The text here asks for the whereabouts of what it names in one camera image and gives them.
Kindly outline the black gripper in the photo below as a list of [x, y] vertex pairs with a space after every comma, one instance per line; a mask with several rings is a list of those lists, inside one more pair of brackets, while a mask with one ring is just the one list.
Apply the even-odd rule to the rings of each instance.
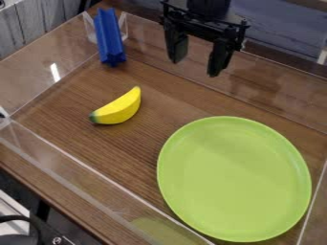
[[233, 51], [244, 47], [250, 24], [230, 8], [230, 0], [161, 0], [164, 41], [172, 63], [188, 53], [188, 36], [213, 42], [206, 74], [216, 77], [225, 69]]

